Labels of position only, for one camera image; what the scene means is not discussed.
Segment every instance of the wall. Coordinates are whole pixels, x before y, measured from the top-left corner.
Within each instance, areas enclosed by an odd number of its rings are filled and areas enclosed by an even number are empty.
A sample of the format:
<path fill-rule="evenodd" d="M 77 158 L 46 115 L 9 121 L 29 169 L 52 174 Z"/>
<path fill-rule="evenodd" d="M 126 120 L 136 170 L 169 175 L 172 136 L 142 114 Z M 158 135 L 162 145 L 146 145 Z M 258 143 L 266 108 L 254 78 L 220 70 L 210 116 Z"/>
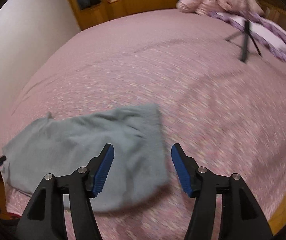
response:
<path fill-rule="evenodd" d="M 0 10 L 0 117 L 30 77 L 80 31 L 67 0 L 8 0 Z"/>

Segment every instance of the metal screw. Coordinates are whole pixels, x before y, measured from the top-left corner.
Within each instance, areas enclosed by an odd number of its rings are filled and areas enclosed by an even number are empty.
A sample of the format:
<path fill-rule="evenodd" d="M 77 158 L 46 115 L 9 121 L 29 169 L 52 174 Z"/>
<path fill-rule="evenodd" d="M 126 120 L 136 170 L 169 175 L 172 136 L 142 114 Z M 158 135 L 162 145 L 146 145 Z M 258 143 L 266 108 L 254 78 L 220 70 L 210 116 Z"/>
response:
<path fill-rule="evenodd" d="M 78 171 L 78 173 L 86 173 L 87 168 L 86 167 L 81 167 L 77 171 Z"/>
<path fill-rule="evenodd" d="M 237 174 L 237 173 L 234 173 L 234 174 L 232 175 L 232 178 L 233 178 L 234 180 L 240 180 L 240 179 L 241 179 L 241 175 L 240 175 L 240 174 Z"/>
<path fill-rule="evenodd" d="M 198 170 L 200 173 L 205 173 L 205 172 L 207 172 L 207 168 L 205 168 L 205 167 L 199 167 L 197 170 Z"/>
<path fill-rule="evenodd" d="M 50 179 L 52 179 L 52 177 L 53 177 L 53 175 L 52 175 L 51 173 L 48 173 L 48 174 L 46 174 L 46 175 L 44 176 L 44 178 L 45 178 L 46 180 L 50 180 Z"/>

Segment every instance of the folded gray garment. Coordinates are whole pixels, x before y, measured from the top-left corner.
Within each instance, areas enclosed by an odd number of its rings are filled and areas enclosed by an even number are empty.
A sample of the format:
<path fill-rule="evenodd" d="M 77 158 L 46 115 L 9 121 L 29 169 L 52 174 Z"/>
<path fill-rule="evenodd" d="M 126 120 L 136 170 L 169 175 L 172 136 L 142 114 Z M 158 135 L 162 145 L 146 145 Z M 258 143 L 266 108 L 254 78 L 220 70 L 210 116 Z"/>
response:
<path fill-rule="evenodd" d="M 93 210 L 138 204 L 168 180 L 157 104 L 127 106 L 56 121 L 51 114 L 29 124 L 3 149 L 4 179 L 32 195 L 45 174 L 71 174 L 98 156 L 106 143 L 115 157 Z M 64 206 L 70 207 L 68 195 Z"/>

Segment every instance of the blue gripper pad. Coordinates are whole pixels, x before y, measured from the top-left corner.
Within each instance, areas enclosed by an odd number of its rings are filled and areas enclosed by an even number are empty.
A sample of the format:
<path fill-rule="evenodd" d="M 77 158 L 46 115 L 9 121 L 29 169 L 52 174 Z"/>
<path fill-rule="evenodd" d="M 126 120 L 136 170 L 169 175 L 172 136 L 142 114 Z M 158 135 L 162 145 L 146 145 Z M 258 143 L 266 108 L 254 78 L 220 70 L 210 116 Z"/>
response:
<path fill-rule="evenodd" d="M 182 189 L 190 198 L 197 197 L 202 182 L 196 177 L 198 165 L 192 157 L 185 155 L 179 143 L 172 146 L 172 161 L 178 174 Z"/>
<path fill-rule="evenodd" d="M 103 190 L 103 186 L 106 181 L 108 172 L 110 171 L 113 159 L 114 159 L 114 148 L 112 145 L 110 145 L 93 178 L 94 181 L 93 181 L 92 192 L 95 197 Z"/>

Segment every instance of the black tripod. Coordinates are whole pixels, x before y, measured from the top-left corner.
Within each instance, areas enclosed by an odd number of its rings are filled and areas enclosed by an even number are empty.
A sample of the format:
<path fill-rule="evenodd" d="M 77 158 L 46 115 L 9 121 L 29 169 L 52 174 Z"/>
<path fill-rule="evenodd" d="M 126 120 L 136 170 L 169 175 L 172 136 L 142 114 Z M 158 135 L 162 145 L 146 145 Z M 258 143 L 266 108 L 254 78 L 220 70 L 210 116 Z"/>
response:
<path fill-rule="evenodd" d="M 244 33 L 244 40 L 243 40 L 243 46 L 242 46 L 242 54 L 241 54 L 241 58 L 240 58 L 240 61 L 241 62 L 246 62 L 247 60 L 247 53 L 248 53 L 248 37 L 251 38 L 251 40 L 253 41 L 255 47 L 256 47 L 256 50 L 258 52 L 258 54 L 260 56 L 262 56 L 253 36 L 251 35 L 250 33 L 250 29 L 251 29 L 251 22 L 249 20 L 249 6 L 248 6 L 248 0 L 245 0 L 246 1 L 246 16 L 245 16 L 245 22 L 244 22 L 244 32 L 242 31 L 239 31 L 239 32 L 236 32 L 234 34 L 232 34 L 231 36 L 229 36 L 228 38 L 226 38 L 225 40 L 230 42 L 233 38 L 236 38 L 238 36 L 240 36 L 242 33 Z"/>

